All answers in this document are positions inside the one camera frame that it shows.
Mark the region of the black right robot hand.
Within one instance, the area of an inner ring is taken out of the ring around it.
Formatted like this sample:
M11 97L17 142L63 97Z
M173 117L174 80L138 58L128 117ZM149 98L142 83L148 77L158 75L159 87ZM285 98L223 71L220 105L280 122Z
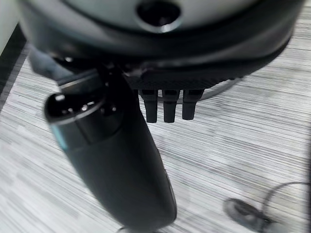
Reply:
M197 102L276 59L303 0L18 0L35 73L54 80L44 116L84 183L124 230L172 224L172 185L148 129L163 103Z

